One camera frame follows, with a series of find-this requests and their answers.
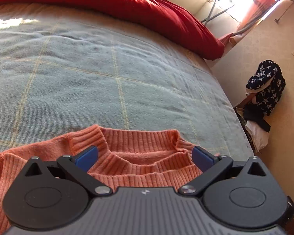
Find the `orange knit sweater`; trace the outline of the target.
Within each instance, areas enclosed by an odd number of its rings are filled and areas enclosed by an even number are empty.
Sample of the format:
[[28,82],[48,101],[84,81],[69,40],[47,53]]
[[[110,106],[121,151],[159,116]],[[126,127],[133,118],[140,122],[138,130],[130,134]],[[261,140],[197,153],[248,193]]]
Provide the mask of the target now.
[[174,187],[196,178],[202,171],[193,163],[194,144],[175,129],[163,131],[118,130],[93,125],[56,138],[19,146],[0,153],[0,234],[9,228],[2,200],[11,183],[32,156],[54,161],[96,146],[99,159],[89,170],[95,179],[117,187]]

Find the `white cloth on chair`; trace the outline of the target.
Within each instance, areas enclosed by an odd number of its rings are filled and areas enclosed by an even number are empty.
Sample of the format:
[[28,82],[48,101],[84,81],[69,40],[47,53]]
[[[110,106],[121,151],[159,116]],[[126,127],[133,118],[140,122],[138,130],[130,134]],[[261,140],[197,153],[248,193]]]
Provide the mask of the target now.
[[269,141],[269,133],[263,130],[256,122],[248,120],[245,129],[251,136],[255,152],[265,148]]

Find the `wooden chair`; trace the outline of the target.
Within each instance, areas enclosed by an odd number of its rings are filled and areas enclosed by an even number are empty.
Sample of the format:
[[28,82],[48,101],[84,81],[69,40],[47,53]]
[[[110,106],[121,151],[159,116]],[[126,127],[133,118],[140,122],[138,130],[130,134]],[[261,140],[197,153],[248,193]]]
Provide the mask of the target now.
[[236,112],[238,116],[240,124],[242,125],[242,128],[248,138],[248,141],[251,145],[253,152],[258,153],[258,152],[255,152],[254,145],[251,140],[251,136],[245,129],[246,122],[248,120],[254,121],[263,130],[265,130],[268,133],[270,133],[271,125],[267,123],[266,120],[264,119],[264,113],[255,103],[255,99],[256,99],[256,93],[248,93],[246,98],[234,107],[234,111]]

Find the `navy star-pattern garment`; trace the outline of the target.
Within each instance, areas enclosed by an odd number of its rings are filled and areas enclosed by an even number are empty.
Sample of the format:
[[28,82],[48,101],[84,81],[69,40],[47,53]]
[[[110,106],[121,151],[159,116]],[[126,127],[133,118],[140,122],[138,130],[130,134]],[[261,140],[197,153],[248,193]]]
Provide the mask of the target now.
[[254,94],[254,104],[269,116],[281,99],[285,86],[280,66],[272,60],[264,60],[248,80],[246,93]]

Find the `blue plaid bed sheet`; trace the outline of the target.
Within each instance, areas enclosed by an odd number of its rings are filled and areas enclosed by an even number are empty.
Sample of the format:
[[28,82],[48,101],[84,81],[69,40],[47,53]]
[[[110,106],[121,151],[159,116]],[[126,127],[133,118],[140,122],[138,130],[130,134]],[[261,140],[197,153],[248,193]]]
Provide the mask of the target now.
[[253,154],[198,55],[97,12],[0,4],[0,152],[94,124],[176,129],[214,154]]

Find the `pink curtain right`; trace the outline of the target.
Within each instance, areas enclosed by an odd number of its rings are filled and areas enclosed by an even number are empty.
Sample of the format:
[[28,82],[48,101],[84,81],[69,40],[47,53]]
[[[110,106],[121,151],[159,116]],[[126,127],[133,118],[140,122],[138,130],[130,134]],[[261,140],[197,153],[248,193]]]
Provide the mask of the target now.
[[263,16],[275,5],[275,2],[276,0],[253,0],[236,32],[229,33],[220,39],[225,47],[237,45],[260,22]]

